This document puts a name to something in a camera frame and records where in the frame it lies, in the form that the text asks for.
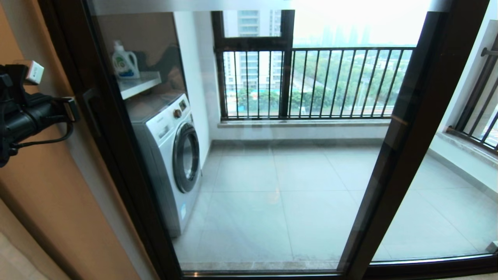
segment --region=washing machine control panel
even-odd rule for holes
[[[155,142],[157,144],[163,142],[165,137],[169,135],[168,132],[183,122],[189,112],[190,104],[187,96],[183,94],[163,111],[148,120],[146,125]]]

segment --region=white power adapter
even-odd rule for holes
[[[15,60],[14,64],[24,64],[29,70],[26,74],[26,81],[33,84],[38,85],[41,82],[41,76],[43,75],[43,66],[38,64],[34,60]]]

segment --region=black cable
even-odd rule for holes
[[[21,144],[13,144],[13,148],[22,148],[22,147],[27,147],[27,146],[32,146],[32,145],[39,145],[39,144],[49,144],[49,143],[56,143],[56,142],[61,142],[69,138],[71,134],[73,133],[74,127],[73,123],[68,121],[66,122],[66,135],[64,135],[61,138],[58,139],[52,139],[52,140],[44,140],[44,141],[34,141],[34,142],[27,142],[27,143],[21,143]]]

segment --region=tiled floor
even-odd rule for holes
[[[185,270],[333,269],[379,147],[214,146],[185,233]],[[497,204],[426,156],[374,260],[485,252]]]

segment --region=white shelf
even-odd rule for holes
[[[140,72],[140,79],[118,80],[123,100],[161,83],[159,72]]]

